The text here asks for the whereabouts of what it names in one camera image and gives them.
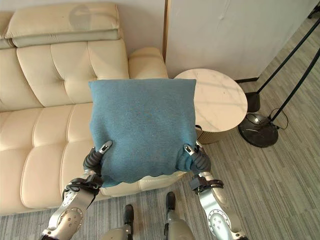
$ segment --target floor lamp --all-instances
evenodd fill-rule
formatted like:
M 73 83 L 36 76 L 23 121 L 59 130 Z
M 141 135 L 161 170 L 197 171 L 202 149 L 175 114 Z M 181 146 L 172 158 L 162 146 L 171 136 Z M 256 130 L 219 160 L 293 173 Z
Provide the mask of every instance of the floor lamp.
M 278 109 L 273 117 L 271 114 L 269 116 L 263 116 L 260 114 L 256 114 L 256 112 L 260 109 L 260 97 L 259 93 L 261 90 L 270 82 L 270 80 L 277 74 L 277 72 L 285 65 L 285 63 L 290 59 L 290 57 L 297 51 L 297 49 L 302 45 L 302 43 L 308 38 L 308 36 L 315 30 L 315 28 L 319 25 L 320 18 L 317 22 L 312 26 L 312 28 L 307 32 L 307 34 L 302 38 L 302 40 L 298 43 L 298 45 L 292 50 L 292 52 L 288 55 L 288 57 L 280 64 L 280 66 L 274 71 L 274 73 L 269 77 L 269 79 L 262 85 L 262 87 L 257 92 L 249 92 L 246 93 L 248 99 L 248 113 L 244 120 L 238 125 L 238 130 L 241 136 L 250 144 L 265 148 L 271 145 L 274 145 L 278 140 L 278 129 L 279 127 L 274 125 L 273 122 L 277 118 L 277 116 L 281 113 L 299 87 L 302 85 L 314 65 L 316 64 L 319 56 L 320 56 L 320 48 L 312 59 L 310 65 L 304 72 L 303 76 L 292 90 L 290 95 L 286 98 L 284 103 Z

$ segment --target marble tabletop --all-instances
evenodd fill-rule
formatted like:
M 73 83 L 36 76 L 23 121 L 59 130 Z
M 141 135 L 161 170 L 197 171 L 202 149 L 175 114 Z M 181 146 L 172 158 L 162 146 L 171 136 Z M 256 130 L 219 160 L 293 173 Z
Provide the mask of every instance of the marble tabletop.
M 203 131 L 223 132 L 236 127 L 247 113 L 247 98 L 241 87 L 221 72 L 196 68 L 175 79 L 196 79 L 195 124 Z

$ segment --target blue cushion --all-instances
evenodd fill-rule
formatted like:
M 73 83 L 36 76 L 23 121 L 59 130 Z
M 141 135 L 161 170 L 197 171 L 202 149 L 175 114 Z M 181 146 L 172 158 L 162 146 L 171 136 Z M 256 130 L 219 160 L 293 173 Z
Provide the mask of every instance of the blue cushion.
M 190 171 L 192 160 L 183 144 L 196 144 L 195 85 L 195 79 L 89 83 L 94 145 L 99 149 L 113 141 L 102 160 L 103 187 Z

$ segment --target floor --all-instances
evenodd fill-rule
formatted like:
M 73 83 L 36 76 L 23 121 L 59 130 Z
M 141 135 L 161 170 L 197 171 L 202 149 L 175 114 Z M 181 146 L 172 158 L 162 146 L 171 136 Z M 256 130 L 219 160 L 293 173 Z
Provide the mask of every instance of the floor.
M 279 52 L 257 82 L 242 83 L 245 92 L 257 90 L 294 48 L 320 15 L 307 19 Z M 318 27 L 277 77 L 261 93 L 260 113 L 278 108 L 299 81 L 320 46 Z M 206 145 L 212 172 L 224 181 L 230 203 L 250 240 L 320 239 L 320 60 L 284 109 L 289 119 L 278 142 L 257 148 L 237 129 L 219 142 Z M 275 122 L 283 126 L 281 114 Z M 172 186 L 95 202 L 73 239 L 96 240 L 122 224 L 123 209 L 135 210 L 135 240 L 160 240 L 165 224 L 165 197 L 174 191 L 177 213 L 187 221 L 197 240 L 214 240 L 197 196 L 189 188 L 190 174 Z M 0 239 L 39 238 L 55 210 L 0 218 Z

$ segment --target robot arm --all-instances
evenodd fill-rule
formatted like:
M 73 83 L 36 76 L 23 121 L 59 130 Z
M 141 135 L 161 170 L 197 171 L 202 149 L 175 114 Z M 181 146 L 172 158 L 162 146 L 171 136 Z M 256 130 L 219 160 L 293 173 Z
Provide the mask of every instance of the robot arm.
M 107 141 L 97 152 L 93 147 L 85 157 L 83 175 L 65 186 L 62 204 L 51 216 L 41 240 L 70 240 L 81 227 L 87 208 L 95 200 L 103 184 L 100 161 L 111 145 L 112 141 Z
M 199 196 L 212 234 L 218 240 L 248 240 L 239 217 L 230 207 L 223 182 L 214 179 L 210 173 L 211 162 L 204 148 L 198 142 L 195 150 L 188 144 L 183 148 L 192 158 L 191 189 Z

